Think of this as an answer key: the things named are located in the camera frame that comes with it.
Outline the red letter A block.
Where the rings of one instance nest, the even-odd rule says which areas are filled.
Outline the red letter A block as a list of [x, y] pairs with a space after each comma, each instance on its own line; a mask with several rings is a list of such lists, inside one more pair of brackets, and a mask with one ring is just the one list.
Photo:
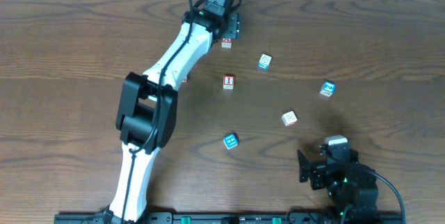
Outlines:
[[222, 48], [230, 49], [232, 47], [232, 39], [231, 38], [223, 38], [221, 45], [222, 45]]

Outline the red letter I block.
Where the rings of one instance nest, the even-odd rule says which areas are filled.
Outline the red letter I block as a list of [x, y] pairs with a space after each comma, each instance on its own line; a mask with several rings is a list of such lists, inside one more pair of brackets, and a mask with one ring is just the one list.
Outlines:
[[234, 75], [225, 75], [223, 77], [223, 88], [225, 90], [233, 90], [234, 89], [234, 83], [235, 83], [235, 76]]

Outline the blue number 2 block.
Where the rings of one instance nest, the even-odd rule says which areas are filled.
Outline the blue number 2 block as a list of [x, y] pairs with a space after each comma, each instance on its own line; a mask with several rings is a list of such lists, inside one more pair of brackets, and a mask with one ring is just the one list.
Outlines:
[[330, 97], [334, 94], [336, 88], [336, 84], [331, 81], [325, 81], [321, 87], [320, 94], [326, 97]]

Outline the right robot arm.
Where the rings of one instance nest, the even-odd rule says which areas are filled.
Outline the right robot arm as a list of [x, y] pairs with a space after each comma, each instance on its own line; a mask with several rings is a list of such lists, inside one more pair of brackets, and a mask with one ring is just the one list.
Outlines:
[[311, 189], [326, 189], [347, 221], [377, 218], [378, 187], [373, 170], [358, 163], [358, 152], [349, 147], [321, 146], [324, 161], [310, 162], [298, 150], [299, 180], [310, 182]]

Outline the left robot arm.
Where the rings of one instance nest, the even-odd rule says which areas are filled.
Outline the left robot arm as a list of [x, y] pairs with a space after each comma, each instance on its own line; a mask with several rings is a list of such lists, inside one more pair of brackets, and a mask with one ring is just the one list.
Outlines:
[[142, 220], [154, 160], [175, 128], [183, 80], [214, 42], [237, 39], [240, 26], [236, 6], [199, 0], [184, 14], [180, 32], [164, 55], [142, 74], [127, 75], [115, 122], [122, 141], [122, 167], [105, 223]]

